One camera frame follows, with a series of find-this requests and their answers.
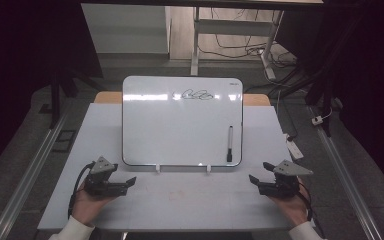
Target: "human hand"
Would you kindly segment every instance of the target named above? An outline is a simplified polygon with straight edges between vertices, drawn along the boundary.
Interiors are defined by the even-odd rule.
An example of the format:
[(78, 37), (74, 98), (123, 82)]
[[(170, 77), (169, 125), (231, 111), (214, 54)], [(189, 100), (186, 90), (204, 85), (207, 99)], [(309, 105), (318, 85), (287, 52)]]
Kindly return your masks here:
[[(300, 184), (300, 192), (301, 194), (309, 199), (309, 195), (307, 191), (305, 191), (304, 187)], [(298, 197), (297, 195), (292, 198), (275, 198), (269, 197), (276, 205), (280, 208), (283, 215), (293, 224), (294, 227), (307, 222), (307, 207), (304, 201)]]
[(80, 185), (76, 193), (72, 216), (80, 223), (91, 226), (91, 222), (101, 212), (101, 209), (116, 197), (96, 197), (84, 190), (85, 183)]

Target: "white sleeve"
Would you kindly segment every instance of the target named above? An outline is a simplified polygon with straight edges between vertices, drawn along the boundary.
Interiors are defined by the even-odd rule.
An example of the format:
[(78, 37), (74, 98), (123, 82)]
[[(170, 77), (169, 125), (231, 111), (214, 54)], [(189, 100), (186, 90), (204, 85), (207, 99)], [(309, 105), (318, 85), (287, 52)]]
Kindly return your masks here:
[(49, 240), (87, 240), (95, 227), (88, 227), (70, 216), (67, 225), (60, 233), (54, 234)]
[(310, 222), (294, 227), (289, 231), (289, 236), (293, 240), (323, 240), (311, 226)]

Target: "whiteboard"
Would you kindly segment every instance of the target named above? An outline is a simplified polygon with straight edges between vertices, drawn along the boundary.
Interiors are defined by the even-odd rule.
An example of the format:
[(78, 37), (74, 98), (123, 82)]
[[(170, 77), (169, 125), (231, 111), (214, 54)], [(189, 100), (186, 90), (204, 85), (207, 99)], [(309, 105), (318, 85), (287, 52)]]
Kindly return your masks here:
[(242, 159), (242, 89), (234, 78), (127, 77), (123, 161), (133, 166), (237, 166)]

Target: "handwritten signature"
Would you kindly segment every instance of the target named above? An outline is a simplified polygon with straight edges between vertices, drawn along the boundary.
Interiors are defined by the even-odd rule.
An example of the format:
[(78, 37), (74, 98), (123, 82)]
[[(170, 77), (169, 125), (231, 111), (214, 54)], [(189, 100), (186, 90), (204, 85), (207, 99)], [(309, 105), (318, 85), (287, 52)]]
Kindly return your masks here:
[(199, 90), (194, 92), (192, 89), (188, 89), (182, 93), (181, 98), (183, 99), (199, 99), (199, 100), (210, 100), (214, 96), (207, 92), (207, 90)]

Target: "whiteboard marker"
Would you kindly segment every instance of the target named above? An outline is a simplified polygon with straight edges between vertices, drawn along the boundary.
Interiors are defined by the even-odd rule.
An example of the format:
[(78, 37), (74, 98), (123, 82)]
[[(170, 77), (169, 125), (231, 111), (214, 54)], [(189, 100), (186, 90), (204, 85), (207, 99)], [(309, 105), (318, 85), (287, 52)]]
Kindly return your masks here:
[(232, 162), (232, 138), (233, 138), (233, 127), (229, 127), (229, 143), (228, 143), (228, 149), (227, 149), (227, 162)]

